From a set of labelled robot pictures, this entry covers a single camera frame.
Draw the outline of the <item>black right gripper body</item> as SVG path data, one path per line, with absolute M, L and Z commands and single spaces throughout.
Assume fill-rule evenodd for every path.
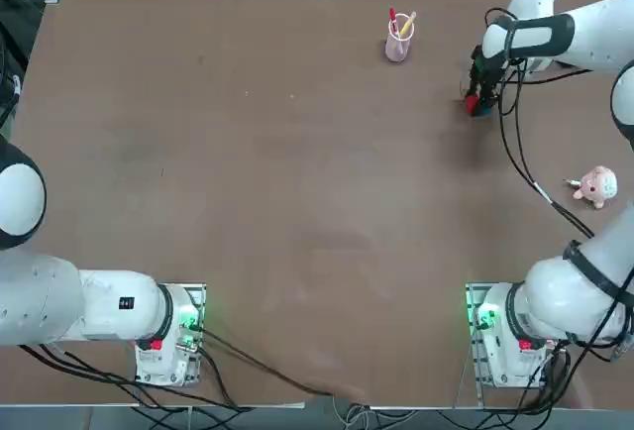
M 483 53 L 482 45 L 476 45 L 471 54 L 471 59 L 471 82 L 498 82 L 506 70 L 505 51 L 500 51 L 491 57 L 487 57 Z

